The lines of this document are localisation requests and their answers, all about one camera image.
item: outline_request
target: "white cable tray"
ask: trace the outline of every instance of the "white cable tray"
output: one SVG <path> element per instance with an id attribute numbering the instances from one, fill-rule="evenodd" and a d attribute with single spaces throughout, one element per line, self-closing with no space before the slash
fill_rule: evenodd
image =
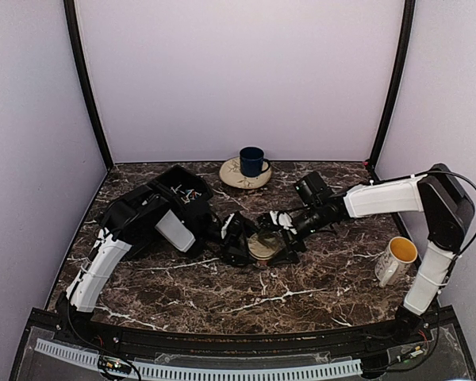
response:
<path id="1" fill-rule="evenodd" d="M 35 350 L 81 368 L 99 371 L 97 368 L 99 355 L 95 351 L 90 352 L 89 349 L 72 348 L 64 344 L 37 339 Z M 139 370 L 143 380 L 154 381 L 294 381 L 299 379 L 319 381 L 362 374 L 361 360 L 296 368 L 247 370 L 180 368 L 142 361 L 132 363 Z M 136 373 L 132 371 L 128 379 L 137 379 Z"/>

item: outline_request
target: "white wall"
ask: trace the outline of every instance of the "white wall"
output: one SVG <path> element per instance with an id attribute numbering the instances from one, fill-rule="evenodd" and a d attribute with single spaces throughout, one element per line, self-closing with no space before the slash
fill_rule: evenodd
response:
<path id="1" fill-rule="evenodd" d="M 0 1 L 0 381 L 106 170 L 62 1 Z"/>
<path id="2" fill-rule="evenodd" d="M 365 160 L 403 3 L 77 1 L 113 158 Z"/>
<path id="3" fill-rule="evenodd" d="M 405 73 L 378 173 L 388 178 L 438 162 L 476 182 L 476 2 L 416 4 Z M 403 217 L 424 247 L 424 218 Z M 441 301 L 453 304 L 476 364 L 476 242 L 458 262 Z"/>

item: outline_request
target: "plate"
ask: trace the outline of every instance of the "plate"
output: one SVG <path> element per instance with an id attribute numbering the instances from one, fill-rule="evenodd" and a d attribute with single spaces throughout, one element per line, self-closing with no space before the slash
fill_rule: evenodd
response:
<path id="1" fill-rule="evenodd" d="M 263 169 L 267 166 L 267 163 L 263 163 Z M 271 167 L 268 171 L 259 175 L 259 177 L 246 177 L 240 172 L 240 158 L 234 157 L 222 164 L 219 177 L 231 187 L 257 189 L 266 185 L 271 179 Z"/>

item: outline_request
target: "brown marble table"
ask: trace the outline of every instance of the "brown marble table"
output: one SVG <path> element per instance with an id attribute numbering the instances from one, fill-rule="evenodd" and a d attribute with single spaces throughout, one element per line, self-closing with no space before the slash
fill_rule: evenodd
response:
<path id="1" fill-rule="evenodd" d="M 79 230 L 49 303 L 76 276 L 90 251 L 95 217 L 108 201 L 153 179 L 173 164 L 119 164 L 104 182 Z M 274 162 L 271 181 L 258 190 L 239 190 L 218 177 L 221 163 L 181 163 L 213 188 L 210 200 L 221 217 L 240 210 L 255 219 L 268 210 L 301 206 L 292 184 L 311 171 L 339 190 L 367 179 L 361 163 Z M 98 299 L 94 320 L 179 333 L 293 333 L 365 325 L 391 319 L 413 280 L 380 288 L 374 277 L 377 254 L 398 235 L 390 215 L 344 222 L 338 236 L 306 240 L 308 251 L 294 265 L 235 268 L 207 252 L 188 260 L 166 241 L 141 258 L 120 262 Z"/>

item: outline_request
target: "mug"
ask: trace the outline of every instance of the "mug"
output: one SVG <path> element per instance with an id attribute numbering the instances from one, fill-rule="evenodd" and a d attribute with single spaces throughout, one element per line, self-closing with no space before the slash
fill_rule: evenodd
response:
<path id="1" fill-rule="evenodd" d="M 394 237 L 375 265 L 379 286 L 394 284 L 405 275 L 409 266 L 418 257 L 416 245 L 404 237 Z"/>
<path id="2" fill-rule="evenodd" d="M 240 151 L 240 172 L 245 177 L 259 177 L 270 169 L 270 161 L 264 158 L 264 151 L 257 147 L 245 147 Z"/>

